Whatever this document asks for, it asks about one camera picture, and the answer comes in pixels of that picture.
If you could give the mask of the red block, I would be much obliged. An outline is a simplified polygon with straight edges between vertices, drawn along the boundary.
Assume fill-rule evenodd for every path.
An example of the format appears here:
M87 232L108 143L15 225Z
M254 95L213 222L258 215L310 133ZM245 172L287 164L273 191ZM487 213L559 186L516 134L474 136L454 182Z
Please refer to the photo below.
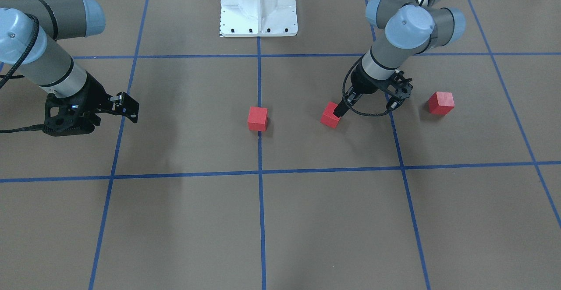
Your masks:
M268 126L268 108L251 106L247 117L250 131L266 131Z
M437 91L428 100L429 112L437 116L445 116L455 108L451 92Z
M324 124L327 127L330 128L337 128L339 121L340 121L340 117L337 117L334 114L335 108L338 106L338 104L334 103L334 102L328 102L327 106L325 107L322 115L321 115L321 119L320 119L320 123Z

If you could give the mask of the brown paper table mat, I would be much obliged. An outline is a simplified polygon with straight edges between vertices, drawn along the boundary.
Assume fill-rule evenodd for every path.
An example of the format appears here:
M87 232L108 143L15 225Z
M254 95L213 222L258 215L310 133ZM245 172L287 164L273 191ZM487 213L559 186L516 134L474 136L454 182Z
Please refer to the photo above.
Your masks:
M560 0L440 1L463 37L335 129L367 0L297 0L262 39L220 37L220 0L97 1L104 33L60 45L139 121L1 135L3 290L560 288Z

